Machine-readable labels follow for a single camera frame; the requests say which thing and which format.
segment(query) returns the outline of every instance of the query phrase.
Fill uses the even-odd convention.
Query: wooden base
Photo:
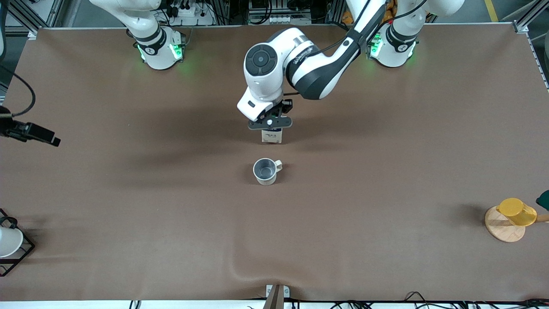
[[[496,206],[486,211],[484,216],[486,229],[495,238],[504,242],[515,242],[524,236],[526,228],[517,227],[509,221],[503,214],[496,210]]]

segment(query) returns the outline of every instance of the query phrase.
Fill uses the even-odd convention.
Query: small box
[[[282,129],[261,130],[261,141],[264,143],[281,143]]]

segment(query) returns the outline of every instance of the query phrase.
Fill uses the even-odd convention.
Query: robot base
[[[416,43],[414,42],[410,47],[404,45],[406,50],[404,52],[397,52],[387,40],[386,33],[388,27],[389,24],[384,25],[372,40],[372,43],[369,46],[369,55],[385,67],[396,68],[403,65],[408,58],[412,56],[412,51],[416,46]]]
[[[185,52],[185,35],[170,27],[162,27],[162,29],[166,31],[166,43],[158,50],[156,55],[149,55],[139,48],[143,62],[155,70],[169,69],[176,62],[183,61]]]

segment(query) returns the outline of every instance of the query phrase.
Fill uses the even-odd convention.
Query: wooden cup stand
[[[529,206],[524,205],[524,207],[533,210],[533,208]],[[484,224],[492,236],[504,242],[515,242],[520,240],[524,237],[526,227],[534,223],[549,223],[549,214],[538,215],[535,210],[533,210],[535,213],[534,219],[532,219],[531,222],[525,223],[525,226],[518,226],[508,217],[500,213],[497,208],[498,206],[494,206],[486,211],[486,215],[484,216]]]

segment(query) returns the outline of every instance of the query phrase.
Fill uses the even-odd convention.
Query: cup
[[[254,176],[264,185],[272,185],[276,180],[276,173],[282,169],[282,161],[273,161],[269,158],[259,159],[254,164]]]
[[[23,244],[23,232],[17,228],[17,220],[12,217],[0,218],[0,224],[10,221],[9,228],[0,227],[0,257],[14,254]]]

